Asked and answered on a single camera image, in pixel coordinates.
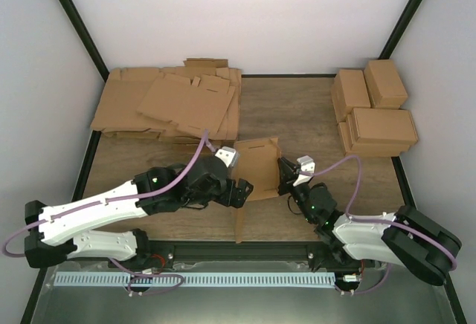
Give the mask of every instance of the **wooden tabletop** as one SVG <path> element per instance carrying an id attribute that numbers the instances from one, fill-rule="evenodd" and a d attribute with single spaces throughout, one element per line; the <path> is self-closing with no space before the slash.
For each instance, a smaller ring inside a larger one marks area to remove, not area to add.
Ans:
<path id="1" fill-rule="evenodd" d="M 343 157 L 330 99 L 330 78 L 244 78 L 239 139 L 278 136 L 283 156 L 303 155 L 316 162 L 316 171 Z M 187 163 L 190 153 L 178 152 L 157 140 L 102 137 L 94 157 L 85 197 L 117 187 L 152 166 Z M 364 158 L 361 190 L 353 213 L 377 215 L 403 205 L 390 158 Z M 328 186 L 338 208 L 344 209 L 356 185 L 357 165 L 348 161 L 313 180 Z M 245 204 L 244 241 L 312 241 L 314 227 L 291 214 L 286 196 Z M 151 239 L 234 240 L 234 218 L 228 208 L 210 204 L 203 210 L 182 209 L 104 227 L 127 231 L 139 227 Z"/>

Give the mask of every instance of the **white slotted rail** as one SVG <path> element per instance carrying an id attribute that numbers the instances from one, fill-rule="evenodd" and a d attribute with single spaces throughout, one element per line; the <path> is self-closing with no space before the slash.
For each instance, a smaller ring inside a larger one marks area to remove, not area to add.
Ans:
<path id="1" fill-rule="evenodd" d="M 334 273 L 176 273 L 185 278 L 182 287 L 294 287 L 334 288 Z M 57 272 L 57 287 L 124 287 L 131 276 L 122 272 Z M 177 278 L 137 279 L 132 287 L 168 287 Z"/>

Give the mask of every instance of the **wood grain surface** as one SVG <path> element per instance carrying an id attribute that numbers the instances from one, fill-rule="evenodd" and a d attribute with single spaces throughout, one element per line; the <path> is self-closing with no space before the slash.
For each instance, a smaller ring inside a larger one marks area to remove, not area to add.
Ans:
<path id="1" fill-rule="evenodd" d="M 316 170 L 343 157 L 330 98 L 330 78 L 245 78 L 242 80 L 239 139 L 278 136 L 283 156 L 291 161 L 310 155 Z M 190 153 L 177 152 L 157 140 L 102 137 L 85 197 L 122 184 L 152 166 L 187 163 Z M 365 158 L 361 191 L 353 213 L 376 215 L 403 205 L 390 158 Z M 356 185 L 357 166 L 348 161 L 313 180 L 325 182 L 344 209 Z M 286 196 L 245 205 L 244 241 L 316 240 L 314 227 L 289 212 Z M 126 231 L 139 227 L 151 239 L 234 240 L 234 217 L 228 208 L 210 204 L 203 211 L 182 209 L 104 227 Z"/>

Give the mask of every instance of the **robotic arm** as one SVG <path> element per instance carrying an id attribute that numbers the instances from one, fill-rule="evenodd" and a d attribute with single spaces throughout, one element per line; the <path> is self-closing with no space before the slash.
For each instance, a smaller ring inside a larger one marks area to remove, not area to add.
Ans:
<path id="1" fill-rule="evenodd" d="M 291 194 L 340 263 L 352 259 L 389 262 L 405 266 L 431 285 L 444 283 L 461 248 L 455 235 L 409 206 L 380 216 L 350 216 L 336 209 L 326 184 L 309 186 L 313 177 L 308 174 L 315 168 L 313 159 L 305 156 L 294 164 L 280 158 L 278 165 L 279 194 Z"/>
<path id="2" fill-rule="evenodd" d="M 70 204 L 50 207 L 31 201 L 25 205 L 25 222 L 42 223 L 25 238 L 28 264 L 32 268 L 44 268 L 77 257 L 111 257 L 125 261 L 146 256 L 149 241 L 144 231 L 108 233 L 93 229 L 128 218 L 171 213 L 192 205 L 201 209 L 209 201 L 240 208 L 253 186 L 243 179 L 237 184 L 228 178 L 228 170 L 238 157 L 235 149 L 223 147 L 213 156 L 200 158 L 174 187 L 159 195 L 147 196 L 171 184 L 185 165 L 151 168 L 117 188 Z"/>

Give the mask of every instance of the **white wall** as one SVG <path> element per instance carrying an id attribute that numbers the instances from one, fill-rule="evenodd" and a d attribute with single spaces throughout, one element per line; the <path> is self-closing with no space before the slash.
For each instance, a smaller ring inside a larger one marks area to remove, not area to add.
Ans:
<path id="1" fill-rule="evenodd" d="M 402 156 L 416 204 L 463 242 L 451 274 L 476 323 L 476 0 L 424 0 L 393 58 L 420 141 Z"/>
<path id="2" fill-rule="evenodd" d="M 74 0 L 110 68 L 214 56 L 247 74 L 362 67 L 407 1 Z"/>
<path id="3" fill-rule="evenodd" d="M 57 0 L 0 0 L 0 239 L 26 202 L 70 201 L 101 78 Z M 11 250 L 22 251 L 23 241 Z M 19 323 L 37 270 L 0 255 L 0 318 Z"/>

